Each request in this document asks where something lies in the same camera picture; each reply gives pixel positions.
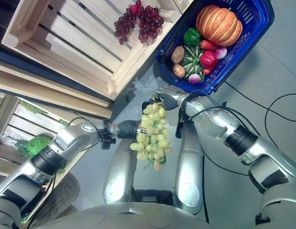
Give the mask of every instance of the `green squash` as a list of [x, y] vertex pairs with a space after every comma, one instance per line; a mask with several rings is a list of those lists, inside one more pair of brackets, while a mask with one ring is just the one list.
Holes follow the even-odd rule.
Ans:
[[182, 65], [185, 69], [184, 78], [188, 79], [188, 77], [192, 74], [198, 74], [201, 76], [201, 78], [203, 78], [203, 68], [199, 63], [199, 57], [202, 55], [203, 50], [199, 46], [184, 45], [184, 51], [184, 57], [180, 62], [180, 65]]

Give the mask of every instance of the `red onion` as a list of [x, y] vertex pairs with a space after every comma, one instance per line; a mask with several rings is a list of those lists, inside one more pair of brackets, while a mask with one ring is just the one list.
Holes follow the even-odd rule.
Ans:
[[201, 77], [198, 74], [192, 74], [188, 78], [188, 82], [195, 84], [195, 83], [200, 83]]
[[221, 47], [221, 48], [216, 49], [214, 51], [214, 54], [216, 55], [216, 58], [218, 60], [221, 60], [226, 56], [227, 52], [228, 51], [227, 51], [227, 49], [225, 47]]

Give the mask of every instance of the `wooden crate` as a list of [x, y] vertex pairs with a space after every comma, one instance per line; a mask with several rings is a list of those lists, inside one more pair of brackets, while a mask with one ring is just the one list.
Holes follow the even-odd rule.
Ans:
[[114, 22], [131, 0], [21, 0], [2, 44], [110, 99], [115, 99], [193, 0], [142, 0], [161, 7], [163, 34], [141, 44], [135, 29], [125, 45]]

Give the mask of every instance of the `grape bunch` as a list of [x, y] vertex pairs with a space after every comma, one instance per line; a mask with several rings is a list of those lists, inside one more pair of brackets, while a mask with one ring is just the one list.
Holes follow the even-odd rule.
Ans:
[[158, 8], [151, 6], [142, 6], [142, 2], [137, 0], [134, 5], [130, 4], [129, 8], [118, 21], [114, 22], [114, 36], [119, 38], [121, 45], [128, 41], [127, 36], [131, 34], [135, 25], [139, 29], [138, 39], [142, 44], [147, 42], [148, 45], [153, 44], [154, 40], [163, 33], [162, 24], [164, 19], [159, 15]]
[[147, 135], [138, 134], [137, 143], [132, 143], [130, 149], [137, 150], [137, 159], [152, 162], [156, 171], [161, 170], [161, 164], [166, 162], [166, 154], [171, 154], [172, 149], [169, 147], [170, 135], [165, 119], [165, 109], [160, 103], [149, 104], [142, 115], [141, 127], [147, 130]]

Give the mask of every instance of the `red bell pepper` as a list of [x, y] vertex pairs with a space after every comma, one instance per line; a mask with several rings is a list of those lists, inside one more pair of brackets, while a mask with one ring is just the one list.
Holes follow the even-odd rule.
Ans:
[[215, 51], [219, 47], [217, 45], [215, 45], [214, 43], [212, 43], [212, 42], [203, 40], [203, 41], [200, 42], [200, 48], [203, 49], [203, 50]]
[[213, 69], [218, 60], [216, 55], [211, 51], [204, 51], [204, 53], [199, 58], [200, 65], [205, 69]]

